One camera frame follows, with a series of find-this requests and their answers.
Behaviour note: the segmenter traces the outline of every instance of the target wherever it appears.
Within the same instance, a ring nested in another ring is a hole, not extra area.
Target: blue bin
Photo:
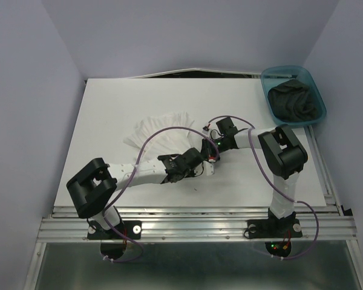
[[[313,103],[319,112],[319,116],[314,120],[307,122],[289,123],[282,121],[276,116],[274,116],[272,108],[269,103],[269,99],[267,98],[267,93],[270,91],[270,89],[272,89],[275,86],[278,86],[280,83],[284,83],[292,79],[297,79],[300,82],[305,83],[306,85],[309,86],[310,95],[313,99]],[[317,89],[315,81],[313,80],[312,76],[305,68],[296,65],[284,65],[284,66],[276,66],[274,68],[268,68],[262,72],[261,82],[267,104],[269,105],[270,113],[272,114],[273,120],[276,124],[278,125],[288,124],[293,127],[303,127],[319,123],[322,119],[325,118],[327,110],[325,108],[324,102],[322,101],[322,98],[320,96],[319,90]]]

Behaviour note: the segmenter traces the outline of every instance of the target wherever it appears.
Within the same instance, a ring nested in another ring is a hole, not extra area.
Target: light purple wall
[[[317,139],[363,252],[363,0],[341,0],[307,58],[327,107]]]
[[[302,65],[338,0],[42,0],[85,77]]]
[[[40,0],[0,0],[0,289],[22,289],[83,93]]]

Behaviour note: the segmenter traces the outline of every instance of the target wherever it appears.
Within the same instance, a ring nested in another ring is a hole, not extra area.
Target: bolt
[[[296,233],[299,233],[301,231],[301,226],[299,224],[294,224],[293,229]]]
[[[87,232],[88,232],[89,234],[94,234],[96,231],[95,231],[95,229],[93,229],[93,227],[89,227],[89,228],[87,229]]]
[[[139,225],[135,225],[133,227],[133,233],[135,233],[135,234],[141,233],[141,227]]]
[[[249,225],[249,231],[251,233],[256,233],[257,232],[257,227],[253,224]]]

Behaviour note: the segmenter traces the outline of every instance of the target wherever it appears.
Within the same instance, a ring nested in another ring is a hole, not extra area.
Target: white table
[[[96,157],[106,163],[132,163],[135,150],[122,140],[147,116],[186,111],[194,129],[218,115],[236,115],[256,128],[275,127],[258,79],[89,79],[60,181],[55,207],[72,207],[67,181]],[[234,120],[238,129],[245,127]],[[299,177],[296,199],[325,206],[315,163],[304,129],[294,132],[309,155]],[[258,150],[263,166],[272,174]],[[221,155],[215,175],[176,184],[129,188],[121,207],[268,207],[272,189],[262,177],[250,149]]]

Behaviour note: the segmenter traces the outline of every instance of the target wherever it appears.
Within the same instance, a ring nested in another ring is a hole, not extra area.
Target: black cloth
[[[288,80],[270,89],[267,98],[273,114],[285,122],[311,121],[319,117],[309,86]]]

